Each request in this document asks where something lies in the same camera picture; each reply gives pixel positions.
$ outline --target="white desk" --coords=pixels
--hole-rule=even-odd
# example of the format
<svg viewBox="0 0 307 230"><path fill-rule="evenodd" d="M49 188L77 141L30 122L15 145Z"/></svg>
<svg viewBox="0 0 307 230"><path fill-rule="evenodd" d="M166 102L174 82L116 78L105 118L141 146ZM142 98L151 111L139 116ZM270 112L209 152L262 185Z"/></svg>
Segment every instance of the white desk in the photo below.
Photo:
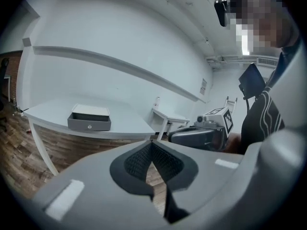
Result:
<svg viewBox="0 0 307 230"><path fill-rule="evenodd" d="M166 132L167 135L169 134L169 131L170 131L173 123L184 123L185 126L187 126L189 121L190 121L188 118L186 118L184 116L172 113L172 112L167 111L167 110L156 110L156 109L153 108L153 113L157 114L158 116L160 116L161 118L164 119L163 124L162 124L162 130L160 131L157 140L161 140L162 135L165 131L165 128L166 128L166 125L167 125L168 122L171 123L171 124L167 129L167 132Z"/></svg>
<svg viewBox="0 0 307 230"><path fill-rule="evenodd" d="M8 99L9 102L11 101L11 76L10 75L5 75L4 79L8 79L9 83L8 83Z"/></svg>
<svg viewBox="0 0 307 230"><path fill-rule="evenodd" d="M107 107L110 110L110 131L76 131L68 128L67 118L76 104ZM88 98L84 96L68 96L48 101L24 111L29 118L30 128L35 144L47 167L54 175L58 174L34 124L61 133L100 138L100 139L150 139L154 130L126 103Z"/></svg>

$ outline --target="gray drawer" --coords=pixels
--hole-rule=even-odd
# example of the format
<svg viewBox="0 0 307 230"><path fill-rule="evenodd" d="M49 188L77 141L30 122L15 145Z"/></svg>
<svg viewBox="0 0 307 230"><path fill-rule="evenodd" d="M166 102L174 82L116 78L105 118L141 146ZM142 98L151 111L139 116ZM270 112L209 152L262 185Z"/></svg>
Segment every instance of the gray drawer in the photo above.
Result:
<svg viewBox="0 0 307 230"><path fill-rule="evenodd" d="M92 131L109 131L111 129L111 120L108 121L92 121L92 120L80 120L74 119L73 114L67 119L68 128L73 130L92 130Z"/></svg>

